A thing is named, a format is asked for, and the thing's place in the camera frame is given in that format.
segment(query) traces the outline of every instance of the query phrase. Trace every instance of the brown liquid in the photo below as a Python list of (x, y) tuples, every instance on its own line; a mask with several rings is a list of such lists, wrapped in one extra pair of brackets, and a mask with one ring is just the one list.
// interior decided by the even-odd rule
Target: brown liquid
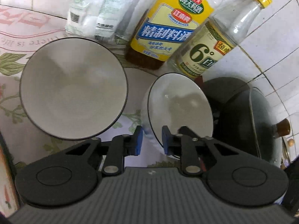
[(128, 46), (125, 58), (128, 62), (131, 62), (134, 65), (138, 65), (142, 68), (151, 70), (157, 70), (164, 64), (164, 61), (157, 60), (155, 58), (137, 52), (136, 50), (132, 49), (130, 45)]

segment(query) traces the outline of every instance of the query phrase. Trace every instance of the bottle neck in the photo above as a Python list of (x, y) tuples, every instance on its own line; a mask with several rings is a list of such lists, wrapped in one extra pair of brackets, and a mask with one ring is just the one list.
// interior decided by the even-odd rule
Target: bottle neck
[(230, 40), (239, 44), (245, 39), (251, 24), (263, 8), (258, 0), (245, 0), (234, 6), (226, 6), (212, 18)]

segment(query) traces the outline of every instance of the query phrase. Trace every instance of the bottle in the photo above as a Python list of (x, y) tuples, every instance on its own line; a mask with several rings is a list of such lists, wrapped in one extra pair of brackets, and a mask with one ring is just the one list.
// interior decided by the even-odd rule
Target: bottle
[(194, 79), (241, 43), (262, 9), (272, 0), (245, 0), (215, 12), (167, 61), (175, 71)]
[(136, 28), (127, 61), (158, 69), (222, 0), (157, 0)]

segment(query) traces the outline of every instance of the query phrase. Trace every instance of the tablecloth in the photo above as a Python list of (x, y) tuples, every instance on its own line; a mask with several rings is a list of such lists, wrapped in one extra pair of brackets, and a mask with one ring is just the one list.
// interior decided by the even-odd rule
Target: tablecloth
[[(64, 29), (65, 23), (65, 19), (43, 13), (0, 6), (0, 131), (17, 168), (78, 143), (51, 137), (35, 127), (23, 110), (19, 94), (21, 73), (28, 59), (44, 44), (68, 37)], [(141, 124), (141, 101), (147, 88), (157, 76), (167, 72), (166, 67), (159, 71), (142, 70), (126, 62), (125, 44), (126, 41), (121, 39), (117, 39), (114, 45), (105, 44), (125, 68), (129, 94), (124, 112), (118, 121), (99, 135), (102, 141), (110, 141), (116, 135), (134, 132), (136, 126)], [(125, 158), (125, 166), (169, 166), (176, 163), (163, 155), (146, 138), (143, 140), (140, 156)], [(1, 179), (0, 211), (10, 215), (18, 208), (14, 186), (8, 171), (2, 174)]]

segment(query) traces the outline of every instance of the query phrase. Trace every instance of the bottle label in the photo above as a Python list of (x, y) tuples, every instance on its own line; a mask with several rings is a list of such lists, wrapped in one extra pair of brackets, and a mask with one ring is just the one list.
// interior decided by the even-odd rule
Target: bottle label
[(176, 63), (182, 72), (196, 78), (234, 47), (210, 21), (207, 21), (182, 49)]
[(131, 47), (166, 61), (212, 12), (206, 0), (157, 0), (132, 39)]

